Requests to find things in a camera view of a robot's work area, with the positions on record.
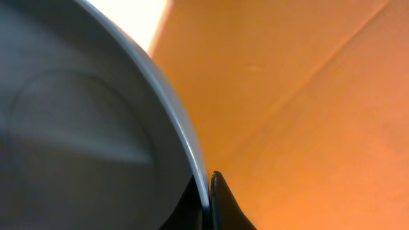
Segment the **light blue bowl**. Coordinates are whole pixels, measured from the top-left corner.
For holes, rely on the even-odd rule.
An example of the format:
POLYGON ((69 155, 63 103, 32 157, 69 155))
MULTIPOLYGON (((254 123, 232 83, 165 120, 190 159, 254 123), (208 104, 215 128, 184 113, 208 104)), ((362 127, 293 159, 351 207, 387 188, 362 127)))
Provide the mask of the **light blue bowl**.
POLYGON ((88 1, 1 2, 1 229, 160 229, 203 158, 156 64, 88 1))

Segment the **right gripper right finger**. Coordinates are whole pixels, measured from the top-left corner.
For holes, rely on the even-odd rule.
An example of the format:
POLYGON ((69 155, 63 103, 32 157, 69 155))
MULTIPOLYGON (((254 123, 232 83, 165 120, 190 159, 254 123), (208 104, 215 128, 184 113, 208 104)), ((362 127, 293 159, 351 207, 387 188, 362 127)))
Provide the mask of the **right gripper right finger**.
POLYGON ((256 230, 240 209, 226 180, 214 171, 210 187, 212 222, 214 230, 256 230))

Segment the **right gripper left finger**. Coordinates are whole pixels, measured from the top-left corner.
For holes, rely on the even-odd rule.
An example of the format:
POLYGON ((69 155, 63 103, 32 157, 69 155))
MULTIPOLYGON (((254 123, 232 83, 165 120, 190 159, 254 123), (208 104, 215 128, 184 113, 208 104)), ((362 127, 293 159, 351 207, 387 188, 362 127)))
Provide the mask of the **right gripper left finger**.
POLYGON ((194 177, 189 180, 176 208, 160 230, 202 230, 202 206, 194 177))

